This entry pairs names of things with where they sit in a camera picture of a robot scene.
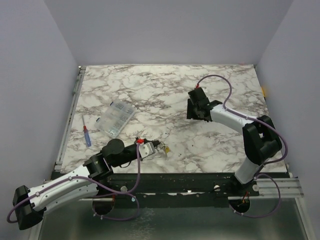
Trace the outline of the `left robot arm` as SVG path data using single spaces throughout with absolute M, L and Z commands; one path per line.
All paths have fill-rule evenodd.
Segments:
M 159 145 L 159 140 L 136 138 L 133 144 L 125 146 L 122 140 L 112 139 L 99 153 L 71 172 L 36 187 L 18 187 L 6 220 L 16 223 L 23 231 L 40 223 L 45 214 L 72 201 L 122 195 L 122 191 L 105 181 L 114 173 L 113 169 L 132 161 L 140 165 L 142 159 L 156 153 Z

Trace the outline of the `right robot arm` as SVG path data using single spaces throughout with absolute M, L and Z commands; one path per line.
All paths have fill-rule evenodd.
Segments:
M 242 134 L 245 160 L 234 174 L 229 189 L 240 196 L 248 189 L 248 183 L 266 162 L 282 149 L 280 137 L 274 132 L 270 117 L 245 116 L 227 108 L 218 100 L 210 101 L 201 87 L 188 92 L 187 119 L 220 123 Z

